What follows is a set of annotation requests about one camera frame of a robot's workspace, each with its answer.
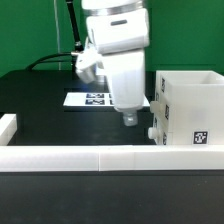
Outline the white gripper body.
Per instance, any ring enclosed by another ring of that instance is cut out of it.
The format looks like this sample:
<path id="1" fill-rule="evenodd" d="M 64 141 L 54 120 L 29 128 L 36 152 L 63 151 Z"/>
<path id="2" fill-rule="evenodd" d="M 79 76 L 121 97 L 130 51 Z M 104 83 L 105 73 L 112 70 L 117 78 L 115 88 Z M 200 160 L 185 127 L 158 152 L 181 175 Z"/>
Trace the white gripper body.
<path id="1" fill-rule="evenodd" d="M 110 16 L 90 16 L 87 30 L 107 76 L 115 108 L 120 112 L 142 107 L 149 17 L 145 8 Z"/>

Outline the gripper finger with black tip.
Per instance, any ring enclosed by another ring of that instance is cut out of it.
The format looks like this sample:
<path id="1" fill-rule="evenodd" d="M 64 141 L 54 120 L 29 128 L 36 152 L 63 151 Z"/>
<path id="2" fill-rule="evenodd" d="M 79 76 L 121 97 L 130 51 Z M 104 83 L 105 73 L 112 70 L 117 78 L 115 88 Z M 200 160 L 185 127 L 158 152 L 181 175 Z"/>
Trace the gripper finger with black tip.
<path id="1" fill-rule="evenodd" d="M 124 124 L 128 127 L 136 126 L 138 124 L 137 112 L 129 111 L 123 113 Z"/>

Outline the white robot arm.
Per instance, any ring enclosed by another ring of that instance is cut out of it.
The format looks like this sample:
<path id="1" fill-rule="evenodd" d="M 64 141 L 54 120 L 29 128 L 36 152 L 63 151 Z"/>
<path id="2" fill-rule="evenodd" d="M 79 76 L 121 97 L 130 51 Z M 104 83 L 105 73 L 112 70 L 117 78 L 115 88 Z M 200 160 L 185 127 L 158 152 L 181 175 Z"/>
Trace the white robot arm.
<path id="1" fill-rule="evenodd" d="M 76 73 L 91 83 L 102 69 L 116 111 L 124 124 L 138 124 L 145 93 L 145 51 L 149 15 L 144 0 L 82 0 L 88 36 Z"/>

